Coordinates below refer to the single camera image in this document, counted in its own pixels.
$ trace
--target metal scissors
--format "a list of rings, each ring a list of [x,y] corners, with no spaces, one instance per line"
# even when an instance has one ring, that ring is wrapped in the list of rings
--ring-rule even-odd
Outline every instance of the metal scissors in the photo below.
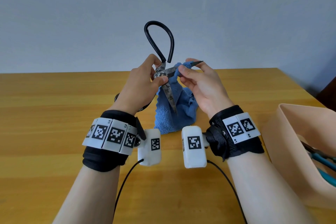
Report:
[[[306,144],[303,141],[301,141],[301,143],[304,146],[304,148],[306,149],[306,151],[309,152],[310,158],[312,158],[313,160],[316,160],[317,162],[320,162],[321,164],[325,165],[326,167],[329,167],[331,170],[336,172],[336,165],[331,163],[330,161],[328,161],[328,159],[330,159],[334,163],[336,163],[336,157],[325,154],[324,152],[311,147],[310,145]],[[323,170],[321,170],[318,167],[317,167],[317,170],[319,171],[319,173],[321,174],[323,179],[325,179],[329,184],[336,187],[336,179],[334,177],[327,174],[326,172],[324,172]]]
[[[167,34],[169,35],[169,38],[170,38],[170,50],[169,50],[169,56],[168,56],[168,59],[166,60],[165,56],[162,54],[162,52],[160,51],[160,49],[158,48],[158,46],[155,44],[155,42],[153,41],[151,35],[149,34],[149,31],[148,31],[148,27],[151,26],[151,25],[155,25],[155,26],[159,26],[160,28],[164,29]],[[145,34],[146,34],[146,37],[149,41],[149,43],[152,45],[152,47],[154,48],[155,52],[157,53],[157,55],[160,57],[161,59],[161,65],[158,66],[156,69],[155,69],[155,74],[154,74],[154,78],[156,77],[159,77],[159,76],[167,76],[168,78],[172,77],[174,74],[175,74],[175,71],[178,69],[177,67],[171,67],[171,68],[168,68],[166,69],[166,62],[170,63],[171,62],[171,59],[173,57],[173,53],[174,53],[174,37],[173,37],[173,34],[171,33],[171,31],[169,30],[169,28],[164,25],[163,23],[161,22],[158,22],[158,21],[149,21],[145,24]],[[193,62],[191,63],[191,66],[195,66],[199,63],[201,63],[203,61],[196,61],[196,62]],[[174,96],[173,96],[173,92],[171,90],[171,87],[170,87],[170,84],[169,84],[169,81],[162,85],[161,86],[168,101],[169,101],[169,104],[170,106],[172,107],[173,111],[177,114],[177,108],[176,108],[176,102],[174,100]],[[119,93],[115,96],[115,99],[114,101],[117,100],[119,96]],[[146,107],[149,106],[149,104],[145,105],[144,107],[142,107],[138,112],[144,110]]]

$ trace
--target blue microfiber towel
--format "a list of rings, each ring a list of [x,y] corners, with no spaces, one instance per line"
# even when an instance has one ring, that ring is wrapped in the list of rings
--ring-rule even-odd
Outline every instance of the blue microfiber towel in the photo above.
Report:
[[[184,62],[188,68],[191,68],[193,61]],[[178,69],[176,69],[173,77],[169,78],[171,90],[174,95],[176,103],[177,113],[175,114],[171,108],[169,101],[160,87],[157,95],[156,115],[155,115],[155,127],[158,128],[161,134],[167,134],[181,130],[185,126],[190,126],[196,121],[196,110],[198,104],[190,89],[183,88],[177,81],[177,77],[181,76]]]

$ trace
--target black wristband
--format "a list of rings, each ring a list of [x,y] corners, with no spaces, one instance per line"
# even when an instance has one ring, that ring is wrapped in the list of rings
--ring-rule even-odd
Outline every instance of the black wristband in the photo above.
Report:
[[[107,110],[102,113],[101,117],[116,119],[128,123],[137,128],[141,139],[144,140],[146,138],[139,119],[129,113],[118,110]],[[87,146],[84,150],[83,158],[83,164],[88,168],[99,172],[108,172],[117,166],[123,166],[128,158],[128,155]]]
[[[239,156],[248,151],[254,153],[265,152],[259,137],[253,137],[234,144],[223,120],[240,113],[243,113],[243,110],[238,105],[234,105],[216,113],[209,121],[211,127],[205,133],[207,140],[212,152],[216,156],[221,156],[223,161],[229,157]]]

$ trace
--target black and white square code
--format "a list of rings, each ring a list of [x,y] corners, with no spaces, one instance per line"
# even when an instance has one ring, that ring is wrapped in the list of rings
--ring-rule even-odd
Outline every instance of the black and white square code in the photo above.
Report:
[[[109,132],[106,141],[121,144],[121,141],[123,140],[125,134],[125,130],[122,130],[120,128],[111,128],[111,131]]]
[[[126,138],[125,138],[124,146],[133,148],[135,138],[136,138],[136,135],[133,135],[131,133],[127,133]]]
[[[151,140],[152,151],[160,150],[160,138],[154,138]]]
[[[106,132],[107,132],[107,128],[108,126],[104,126],[104,125],[97,125],[93,135],[92,135],[92,138],[95,138],[95,139],[100,139],[100,140],[103,140]]]
[[[95,127],[94,125],[92,125],[92,126],[90,127],[90,130],[89,130],[89,132],[86,134],[86,137],[85,137],[85,138],[91,136],[91,133],[92,133],[94,127]]]
[[[199,136],[188,136],[189,149],[202,149],[201,140]]]
[[[251,122],[251,120],[249,118],[243,119],[240,122],[243,125],[246,132],[249,132],[249,131],[255,129],[255,127],[253,126],[253,123]]]
[[[242,130],[238,122],[227,125],[227,129],[229,130],[232,137],[244,134],[244,131]]]

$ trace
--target wristband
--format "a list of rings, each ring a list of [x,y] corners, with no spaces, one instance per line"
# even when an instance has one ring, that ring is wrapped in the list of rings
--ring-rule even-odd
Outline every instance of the wristband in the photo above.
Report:
[[[205,133],[212,152],[223,158],[239,156],[248,151],[264,153],[259,131],[248,113],[234,105],[215,114]]]
[[[108,172],[125,164],[132,154],[137,135],[146,139],[137,117],[118,110],[107,110],[93,121],[83,142],[83,164],[99,172]]]

